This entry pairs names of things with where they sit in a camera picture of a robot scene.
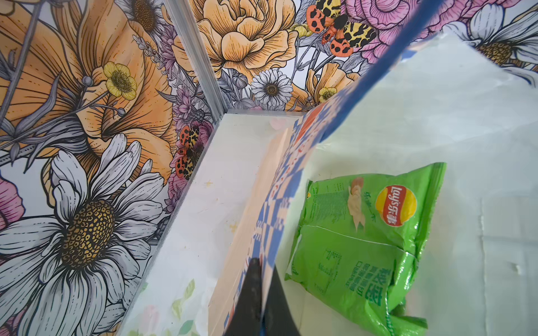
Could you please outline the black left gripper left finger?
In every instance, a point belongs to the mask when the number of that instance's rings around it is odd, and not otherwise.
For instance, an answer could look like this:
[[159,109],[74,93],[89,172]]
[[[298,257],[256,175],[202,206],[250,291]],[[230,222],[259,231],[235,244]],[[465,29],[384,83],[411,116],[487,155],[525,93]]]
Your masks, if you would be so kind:
[[235,313],[225,336],[260,336],[262,306],[261,264],[258,258],[250,260]]

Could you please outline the blue checkered paper bag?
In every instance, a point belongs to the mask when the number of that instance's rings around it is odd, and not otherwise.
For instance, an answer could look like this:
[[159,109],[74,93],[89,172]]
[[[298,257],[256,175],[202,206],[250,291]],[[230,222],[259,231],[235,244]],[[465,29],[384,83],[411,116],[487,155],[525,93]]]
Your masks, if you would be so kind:
[[312,152],[304,179],[444,161],[409,294],[430,335],[537,334],[537,71],[482,48],[495,10],[449,27],[392,70]]

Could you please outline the green Lays chips bag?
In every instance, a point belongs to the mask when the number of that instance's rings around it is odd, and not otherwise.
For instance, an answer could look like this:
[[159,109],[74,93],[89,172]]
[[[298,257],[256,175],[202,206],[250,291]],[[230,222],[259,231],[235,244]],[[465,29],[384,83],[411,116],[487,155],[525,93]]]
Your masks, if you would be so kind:
[[374,335],[424,335],[406,316],[446,164],[309,181],[285,279]]

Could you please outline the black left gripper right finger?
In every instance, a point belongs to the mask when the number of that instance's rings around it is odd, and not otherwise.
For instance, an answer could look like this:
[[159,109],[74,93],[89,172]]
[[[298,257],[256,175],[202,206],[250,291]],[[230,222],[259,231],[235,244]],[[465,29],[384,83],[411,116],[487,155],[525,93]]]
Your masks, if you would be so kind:
[[300,336],[292,318],[277,269],[273,270],[266,308],[262,320],[262,335]]

